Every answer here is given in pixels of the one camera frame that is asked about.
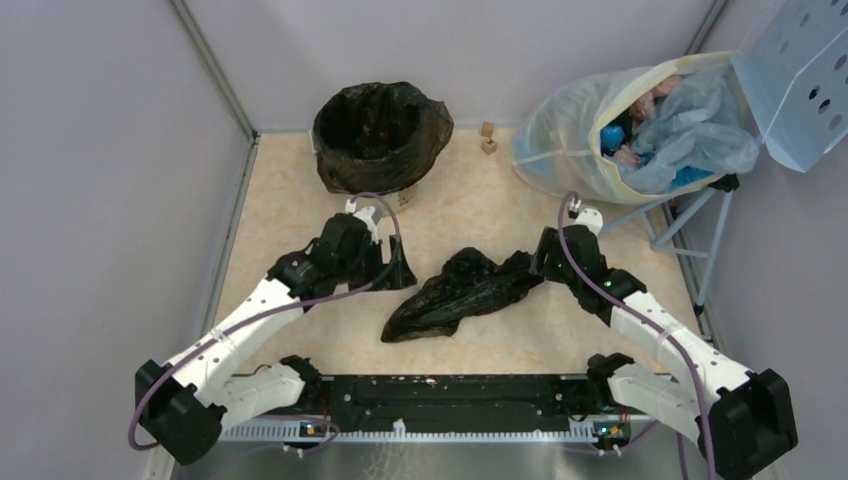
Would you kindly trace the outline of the white trash bin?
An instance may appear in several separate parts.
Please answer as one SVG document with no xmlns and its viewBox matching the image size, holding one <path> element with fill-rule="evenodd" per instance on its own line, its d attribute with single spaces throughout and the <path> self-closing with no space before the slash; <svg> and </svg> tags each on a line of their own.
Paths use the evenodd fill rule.
<svg viewBox="0 0 848 480">
<path fill-rule="evenodd" d="M 391 208 L 391 210 L 395 214 L 398 214 L 409 207 L 409 205 L 413 202 L 418 193 L 419 185 L 413 184 L 404 189 L 395 190 L 392 192 L 378 193 L 378 196 Z M 358 209 L 373 206 L 383 216 L 388 215 L 384 204 L 375 196 L 365 195 L 364 193 L 356 193 L 352 196 L 352 198 L 355 200 Z"/>
</svg>

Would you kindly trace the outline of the black bin liner bag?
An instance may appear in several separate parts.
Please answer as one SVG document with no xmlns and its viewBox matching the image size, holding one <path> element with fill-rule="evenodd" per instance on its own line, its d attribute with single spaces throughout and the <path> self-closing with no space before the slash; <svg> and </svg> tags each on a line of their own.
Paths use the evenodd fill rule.
<svg viewBox="0 0 848 480">
<path fill-rule="evenodd" d="M 409 82 L 345 87 L 313 121 L 317 173 L 333 194 L 398 192 L 428 174 L 453 131 L 445 103 Z"/>
</svg>

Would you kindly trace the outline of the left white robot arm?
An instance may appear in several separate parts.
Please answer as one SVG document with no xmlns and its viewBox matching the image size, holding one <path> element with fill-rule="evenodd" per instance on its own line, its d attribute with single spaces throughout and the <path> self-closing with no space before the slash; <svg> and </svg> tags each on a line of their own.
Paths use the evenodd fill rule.
<svg viewBox="0 0 848 480">
<path fill-rule="evenodd" d="M 398 232 L 383 258 L 378 225 L 393 213 L 356 207 L 329 218 L 305 248 L 278 258 L 254 290 L 220 324 L 164 363 L 149 360 L 134 377 L 135 411 L 128 432 L 142 450 L 137 428 L 178 464 L 205 456 L 232 427 L 270 410 L 290 406 L 308 413 L 319 404 L 320 386 L 306 360 L 284 359 L 255 374 L 238 369 L 283 327 L 317 305 L 366 291 L 401 290 L 414 284 Z"/>
</svg>

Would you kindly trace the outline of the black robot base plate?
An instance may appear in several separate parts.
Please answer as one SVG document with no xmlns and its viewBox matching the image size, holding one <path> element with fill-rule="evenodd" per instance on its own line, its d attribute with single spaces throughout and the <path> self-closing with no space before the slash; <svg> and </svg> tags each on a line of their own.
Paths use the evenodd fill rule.
<svg viewBox="0 0 848 480">
<path fill-rule="evenodd" d="M 308 382 L 280 415 L 311 415 L 343 432 L 564 432 L 579 420 L 635 409 L 604 403 L 584 375 L 336 375 Z"/>
</svg>

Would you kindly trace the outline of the black trash bag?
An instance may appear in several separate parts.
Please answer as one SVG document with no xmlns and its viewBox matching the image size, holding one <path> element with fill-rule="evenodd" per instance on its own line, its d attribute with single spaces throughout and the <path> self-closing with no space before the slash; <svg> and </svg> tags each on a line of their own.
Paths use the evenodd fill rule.
<svg viewBox="0 0 848 480">
<path fill-rule="evenodd" d="M 531 260 L 532 255 L 521 250 L 500 264 L 474 247 L 459 250 L 389 316 L 380 340 L 450 337 L 464 318 L 492 314 L 522 301 L 543 282 L 530 272 Z"/>
</svg>

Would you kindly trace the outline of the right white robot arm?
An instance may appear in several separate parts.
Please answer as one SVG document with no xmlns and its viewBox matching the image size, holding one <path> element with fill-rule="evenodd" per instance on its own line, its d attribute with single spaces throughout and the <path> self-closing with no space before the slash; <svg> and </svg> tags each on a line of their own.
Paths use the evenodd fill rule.
<svg viewBox="0 0 848 480">
<path fill-rule="evenodd" d="M 665 379 L 624 354 L 589 362 L 589 404 L 652 416 L 695 444 L 722 479 L 750 479 L 798 444 L 787 382 L 727 357 L 670 314 L 644 283 L 611 268 L 585 225 L 543 229 L 530 271 L 565 284 L 581 308 L 666 367 Z"/>
</svg>

